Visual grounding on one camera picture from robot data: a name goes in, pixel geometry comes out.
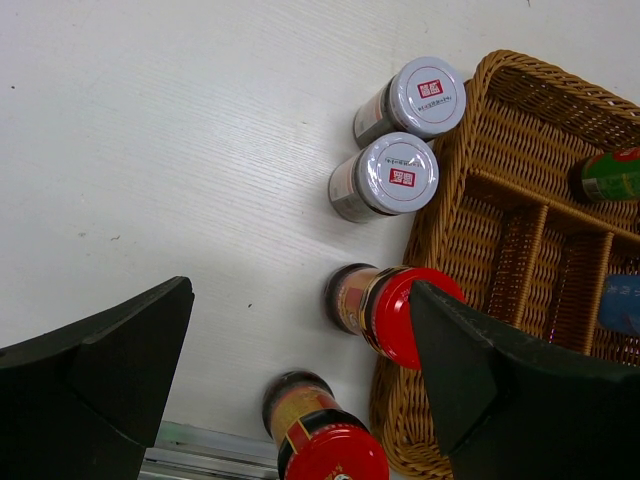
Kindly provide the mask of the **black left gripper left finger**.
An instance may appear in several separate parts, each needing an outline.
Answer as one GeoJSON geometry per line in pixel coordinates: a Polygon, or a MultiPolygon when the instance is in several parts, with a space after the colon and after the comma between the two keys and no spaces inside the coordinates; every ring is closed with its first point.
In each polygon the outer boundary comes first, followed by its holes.
{"type": "Polygon", "coordinates": [[[153,447],[194,303],[173,277],[1,350],[4,479],[135,479],[153,447]]]}

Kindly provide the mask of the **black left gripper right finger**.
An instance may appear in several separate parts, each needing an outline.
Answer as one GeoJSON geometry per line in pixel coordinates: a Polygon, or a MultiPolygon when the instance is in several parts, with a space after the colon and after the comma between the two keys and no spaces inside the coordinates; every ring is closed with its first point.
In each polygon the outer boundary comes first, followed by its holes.
{"type": "Polygon", "coordinates": [[[528,335],[417,281],[410,318],[457,479],[635,479],[639,371],[528,335]]]}

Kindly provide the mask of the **green sauce bottle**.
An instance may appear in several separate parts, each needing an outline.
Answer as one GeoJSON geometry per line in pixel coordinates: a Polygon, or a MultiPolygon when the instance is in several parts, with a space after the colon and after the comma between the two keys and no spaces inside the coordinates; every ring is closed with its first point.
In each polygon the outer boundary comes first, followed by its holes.
{"type": "Polygon", "coordinates": [[[639,200],[639,148],[602,153],[578,162],[569,172],[572,196],[580,203],[639,200]]]}

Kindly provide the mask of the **white lid jar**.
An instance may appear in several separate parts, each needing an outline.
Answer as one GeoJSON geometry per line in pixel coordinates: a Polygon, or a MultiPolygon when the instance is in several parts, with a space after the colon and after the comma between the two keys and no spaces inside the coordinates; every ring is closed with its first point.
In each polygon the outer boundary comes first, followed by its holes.
{"type": "Polygon", "coordinates": [[[358,109],[354,138],[361,148],[394,132],[432,140],[460,123],[466,105],[458,72],[440,58],[419,57],[404,65],[358,109]]]}
{"type": "Polygon", "coordinates": [[[427,143],[408,133],[373,141],[332,172],[328,197],[354,223],[413,213],[435,196],[439,166],[427,143]]]}

